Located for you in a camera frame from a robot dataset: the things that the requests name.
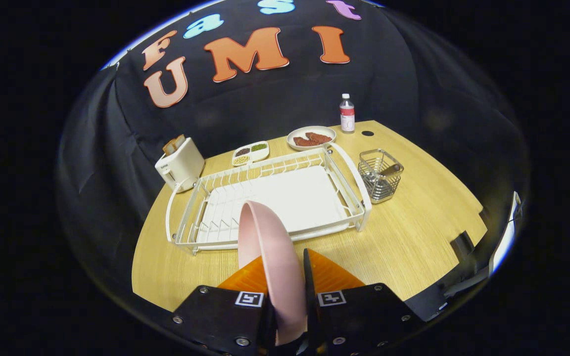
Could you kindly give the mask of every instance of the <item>blue letter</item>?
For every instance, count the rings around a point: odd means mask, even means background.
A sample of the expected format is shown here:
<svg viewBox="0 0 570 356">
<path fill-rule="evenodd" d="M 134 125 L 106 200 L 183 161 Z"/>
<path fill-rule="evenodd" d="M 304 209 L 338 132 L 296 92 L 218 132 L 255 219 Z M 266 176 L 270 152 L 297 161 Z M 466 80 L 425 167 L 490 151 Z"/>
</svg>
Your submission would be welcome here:
<svg viewBox="0 0 570 356">
<path fill-rule="evenodd" d="M 201 32 L 216 29 L 222 23 L 224 23 L 224 21 L 220 20 L 218 13 L 211 14 L 186 27 L 188 31 L 184 34 L 184 38 L 194 38 L 198 34 L 201 34 Z"/>
<path fill-rule="evenodd" d="M 262 7 L 260 11 L 264 14 L 288 13 L 296 8 L 292 2 L 294 0 L 261 0 L 257 5 Z"/>
</svg>

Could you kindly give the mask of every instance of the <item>screw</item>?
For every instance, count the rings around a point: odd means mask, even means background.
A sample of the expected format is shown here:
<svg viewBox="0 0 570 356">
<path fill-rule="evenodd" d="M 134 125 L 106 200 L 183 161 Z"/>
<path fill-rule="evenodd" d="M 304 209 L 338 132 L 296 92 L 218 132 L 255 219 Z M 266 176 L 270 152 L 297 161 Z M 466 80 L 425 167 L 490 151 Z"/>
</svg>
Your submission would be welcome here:
<svg viewBox="0 0 570 356">
<path fill-rule="evenodd" d="M 237 338 L 237 340 L 235 340 L 235 342 L 237 343 L 237 345 L 239 346 L 247 346 L 249 345 L 249 340 L 247 338 Z"/>
</svg>

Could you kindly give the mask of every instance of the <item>meat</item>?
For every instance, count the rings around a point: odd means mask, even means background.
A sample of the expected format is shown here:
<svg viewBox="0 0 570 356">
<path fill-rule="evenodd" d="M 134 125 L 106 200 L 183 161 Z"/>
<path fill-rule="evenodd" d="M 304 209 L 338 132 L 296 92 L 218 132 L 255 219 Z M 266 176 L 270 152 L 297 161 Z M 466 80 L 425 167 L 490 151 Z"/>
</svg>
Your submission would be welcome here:
<svg viewBox="0 0 570 356">
<path fill-rule="evenodd" d="M 310 146 L 320 146 L 323 143 L 329 142 L 331 137 L 320 135 L 319 133 L 305 133 L 308 139 L 303 139 L 302 137 L 294 137 L 294 143 L 296 146 L 310 147 Z"/>
<path fill-rule="evenodd" d="M 323 144 L 323 143 L 329 142 L 331 140 L 331 137 L 321 135 L 319 133 L 305 133 L 305 136 L 307 136 L 307 138 L 310 140 L 314 140 L 314 141 L 318 142 L 319 144 Z"/>
<path fill-rule="evenodd" d="M 296 144 L 296 146 L 303 146 L 303 147 L 319 145 L 318 141 L 316 140 L 305 140 L 302 137 L 294 137 L 294 143 Z"/>
</svg>

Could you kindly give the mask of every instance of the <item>wire rack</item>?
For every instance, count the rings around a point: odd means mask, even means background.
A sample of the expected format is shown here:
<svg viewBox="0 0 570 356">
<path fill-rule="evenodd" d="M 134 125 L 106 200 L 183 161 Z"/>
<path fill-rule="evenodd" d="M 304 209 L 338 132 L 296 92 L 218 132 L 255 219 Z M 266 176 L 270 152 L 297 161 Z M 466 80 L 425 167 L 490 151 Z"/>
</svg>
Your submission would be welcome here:
<svg viewBox="0 0 570 356">
<path fill-rule="evenodd" d="M 357 168 L 338 145 L 333 146 L 366 196 Z M 370 200 L 358 200 L 331 154 L 324 146 L 199 178 L 172 243 L 193 255 L 237 248 L 240 210 L 247 200 L 272 208 L 293 241 L 351 227 L 362 230 Z"/>
<path fill-rule="evenodd" d="M 386 175 L 381 174 L 391 166 L 396 168 Z M 372 149 L 360 153 L 358 171 L 373 204 L 393 198 L 402 179 L 403 169 L 403 165 L 383 149 Z"/>
</svg>

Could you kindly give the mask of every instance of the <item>orange letter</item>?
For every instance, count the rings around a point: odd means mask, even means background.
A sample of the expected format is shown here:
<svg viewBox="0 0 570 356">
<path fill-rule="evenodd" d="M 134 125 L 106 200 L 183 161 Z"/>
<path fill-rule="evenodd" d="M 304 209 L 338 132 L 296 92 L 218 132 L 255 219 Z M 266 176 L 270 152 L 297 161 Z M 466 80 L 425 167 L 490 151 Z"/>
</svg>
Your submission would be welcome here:
<svg viewBox="0 0 570 356">
<path fill-rule="evenodd" d="M 188 81 L 186 81 L 186 75 L 184 75 L 184 68 L 182 67 L 184 59 L 184 57 L 177 58 L 167 65 L 167 70 L 170 70 L 176 85 L 175 91 L 171 94 L 165 93 L 164 88 L 162 88 L 162 82 L 160 81 L 162 76 L 161 70 L 151 74 L 151 77 L 144 81 L 144 86 L 149 88 L 149 95 L 151 95 L 151 99 L 156 106 L 168 108 L 168 106 L 179 103 L 186 95 Z"/>
<path fill-rule="evenodd" d="M 160 50 L 168 47 L 170 43 L 170 39 L 168 38 L 171 38 L 176 33 L 177 33 L 176 30 L 168 32 L 162 38 L 158 39 L 157 41 L 155 41 L 155 43 L 153 43 L 152 45 L 150 45 L 149 47 L 145 48 L 142 51 L 142 54 L 144 54 L 144 59 L 146 62 L 144 64 L 144 70 L 151 68 L 152 65 L 154 65 L 158 60 L 160 60 L 160 58 L 164 56 L 166 52 L 160 52 Z"/>
<path fill-rule="evenodd" d="M 344 54 L 340 41 L 340 35 L 344 34 L 341 29 L 330 26 L 314 26 L 312 30 L 321 36 L 324 51 L 321 61 L 333 64 L 349 63 L 351 59 Z"/>
<path fill-rule="evenodd" d="M 285 67 L 289 59 L 283 57 L 276 35 L 281 30 L 278 27 L 265 27 L 255 30 L 249 36 L 245 47 L 233 39 L 222 38 L 204 46 L 212 53 L 217 74 L 212 78 L 215 83 L 227 81 L 237 75 L 237 71 L 230 68 L 228 61 L 234 63 L 244 73 L 252 68 L 254 57 L 258 54 L 256 69 L 266 70 Z"/>
</svg>

